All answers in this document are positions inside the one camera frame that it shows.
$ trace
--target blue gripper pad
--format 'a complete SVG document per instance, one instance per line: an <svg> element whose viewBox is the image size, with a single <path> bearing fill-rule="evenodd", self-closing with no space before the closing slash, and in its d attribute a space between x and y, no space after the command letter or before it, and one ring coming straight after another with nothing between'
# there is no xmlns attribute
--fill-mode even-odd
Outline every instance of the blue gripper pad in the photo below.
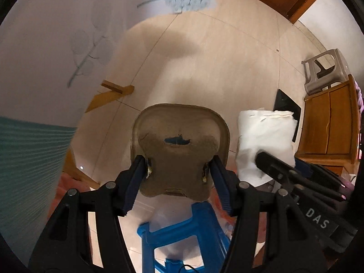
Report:
<svg viewBox="0 0 364 273"><path fill-rule="evenodd" d="M225 169L217 155L210 161L210 173L222 208L229 216L237 216L242 206L241 199L237 194L237 186L240 182L239 178L233 171Z"/></svg>
<svg viewBox="0 0 364 273"><path fill-rule="evenodd" d="M145 158L137 155L128 170L120 172L115 180L119 196L123 200L123 216L133 208L142 179L147 173Z"/></svg>

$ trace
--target cable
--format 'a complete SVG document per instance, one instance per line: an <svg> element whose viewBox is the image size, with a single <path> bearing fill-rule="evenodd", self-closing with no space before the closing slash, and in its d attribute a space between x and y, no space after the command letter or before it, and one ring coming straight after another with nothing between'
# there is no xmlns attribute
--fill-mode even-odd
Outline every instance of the cable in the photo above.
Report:
<svg viewBox="0 0 364 273"><path fill-rule="evenodd" d="M178 270L178 273L181 273L181 270L182 270L182 268L184 268L184 267L190 267L192 270L194 270L195 271L195 273L199 273L199 271L197 271L195 268L193 268L191 265L183 265L179 270Z"/></svg>

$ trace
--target black device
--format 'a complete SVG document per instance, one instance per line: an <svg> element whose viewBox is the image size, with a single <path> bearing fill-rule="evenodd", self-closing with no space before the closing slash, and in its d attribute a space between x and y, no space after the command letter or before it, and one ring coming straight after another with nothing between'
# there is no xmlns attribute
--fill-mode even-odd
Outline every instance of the black device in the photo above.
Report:
<svg viewBox="0 0 364 273"><path fill-rule="evenodd" d="M294 130L294 135L292 138L292 141L295 142L298 133L298 126L300 124L301 107L297 105L293 101L293 99L291 99L287 94L278 89L276 94L276 101L274 102L273 111L293 112L293 119L297 121L296 129Z"/></svg>
<svg viewBox="0 0 364 273"><path fill-rule="evenodd" d="M225 169L218 156L209 163L223 208L230 216L238 217L220 272L326 272L322 243L343 252L357 232L342 217L344 205L348 205L342 193L346 192L350 198L352 190L347 191L340 179L326 172L324 176L332 177L327 183L331 188L307 180L266 152L258 153L255 162L258 168L282 184L277 193L258 191L247 182L240 182L234 172ZM139 155L130 169L96 191L79 193L70 189L34 248L28 267L30 272L134 273L118 216L123 217L132 209L146 173L145 158ZM319 180L317 177L321 175L317 174L314 180ZM329 207L330 202L337 208ZM315 217L320 215L317 223L311 221L314 214L308 212L310 209L316 212ZM92 263L89 211L96 214L104 268ZM267 212L268 219L265 252L263 264L252 268L261 211Z"/></svg>
<svg viewBox="0 0 364 273"><path fill-rule="evenodd" d="M96 191L71 189L44 228L30 258L34 273L130 272L134 268L125 246L118 216L132 208L146 161L137 156L131 168ZM223 207L238 217L232 242L220 272L326 272L326 259L311 225L285 189L276 194L257 191L225 169L218 156L210 172ZM92 264L87 212L95 211L103 267ZM259 212L268 213L264 264L252 269Z"/></svg>

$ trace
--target floor tile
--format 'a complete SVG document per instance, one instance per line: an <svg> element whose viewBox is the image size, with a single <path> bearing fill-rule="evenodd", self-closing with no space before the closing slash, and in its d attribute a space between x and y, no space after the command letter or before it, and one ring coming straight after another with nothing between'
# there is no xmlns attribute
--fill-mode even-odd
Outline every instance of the floor tile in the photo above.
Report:
<svg viewBox="0 0 364 273"><path fill-rule="evenodd" d="M108 65L106 80L121 86L130 85L143 61L175 17L175 14L152 17L125 32L119 50ZM100 88L100 92L105 91L108 89Z"/></svg>
<svg viewBox="0 0 364 273"><path fill-rule="evenodd" d="M123 102L205 106L220 114L236 151L241 110L273 109L279 55L252 37L201 13L179 15L156 44Z"/></svg>
<svg viewBox="0 0 364 273"><path fill-rule="evenodd" d="M92 178L101 184L129 169L132 126L139 111L121 104L101 148Z"/></svg>
<svg viewBox="0 0 364 273"><path fill-rule="evenodd" d="M97 233L94 231L90 231L90 238L91 238L91 249L92 249L92 262L96 266L103 268Z"/></svg>
<svg viewBox="0 0 364 273"><path fill-rule="evenodd" d="M317 47L317 49L321 53L326 51L324 45L316 38L313 33L311 33L311 31L303 23L297 20L294 23L294 26L298 28Z"/></svg>
<svg viewBox="0 0 364 273"><path fill-rule="evenodd" d="M129 249L128 252L131 262L133 263L135 272L142 273L142 255Z"/></svg>
<svg viewBox="0 0 364 273"><path fill-rule="evenodd" d="M97 92L99 92L99 93L103 93L103 92L107 92L107 91L110 91L110 89L107 89L107 88L105 88L105 87L103 87L101 85L97 89Z"/></svg>
<svg viewBox="0 0 364 273"><path fill-rule="evenodd" d="M258 252L263 248L264 245L265 245L265 242L264 243L257 243L257 246L255 247L254 256L256 256L258 254Z"/></svg>
<svg viewBox="0 0 364 273"><path fill-rule="evenodd" d="M95 212L89 211L88 213L88 227L97 233Z"/></svg>
<svg viewBox="0 0 364 273"><path fill-rule="evenodd" d="M119 106L118 101L113 101L85 113L72 139L71 147L75 154L76 165L79 169L82 166L82 171L90 177L92 177L101 145Z"/></svg>
<svg viewBox="0 0 364 273"><path fill-rule="evenodd" d="M137 200L133 209L125 217L119 217L121 232L123 233L126 247L134 252L142 253L142 241L137 234L137 229L140 224L149 221L153 216L154 209L149 208L144 209Z"/></svg>
<svg viewBox="0 0 364 273"><path fill-rule="evenodd" d="M278 53L276 11L259 0L216 0L217 8L202 13L215 17L249 34Z"/></svg>
<svg viewBox="0 0 364 273"><path fill-rule="evenodd" d="M281 58L279 88L301 107L300 124L296 142L293 146L294 152L297 151L300 142L303 114L305 111L305 102L303 99L306 96L306 91L304 85L305 76L298 72L290 63Z"/></svg>
<svg viewBox="0 0 364 273"><path fill-rule="evenodd" d="M280 34L281 57L304 75L305 70L301 62L320 54L320 51L286 18L277 14L277 19Z"/></svg>
<svg viewBox="0 0 364 273"><path fill-rule="evenodd" d="M236 153L233 151L229 151L229 155L227 157L226 169L232 170L235 173L237 173L238 170L236 167L235 157L236 157Z"/></svg>
<svg viewBox="0 0 364 273"><path fill-rule="evenodd" d="M166 258L183 260L185 264L192 266L200 266L203 263L196 236L157 248L154 250L154 254L160 260Z"/></svg>

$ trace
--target blue plastic stool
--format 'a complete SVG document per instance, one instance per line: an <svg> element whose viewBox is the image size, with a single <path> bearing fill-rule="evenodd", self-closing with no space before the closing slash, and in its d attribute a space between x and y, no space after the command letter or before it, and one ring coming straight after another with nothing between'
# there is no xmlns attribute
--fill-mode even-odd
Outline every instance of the blue plastic stool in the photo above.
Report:
<svg viewBox="0 0 364 273"><path fill-rule="evenodd" d="M160 273L178 273L183 266L181 260L166 259L165 267L154 258L154 250L197 236L204 266L197 268L200 273L219 273L225 260L230 239L224 234L215 211L207 201L192 204L192 217L181 223L149 231L149 222L139 226L137 233L142 238L143 273L154 273L156 268ZM193 273L193 270L183 268L181 273Z"/></svg>

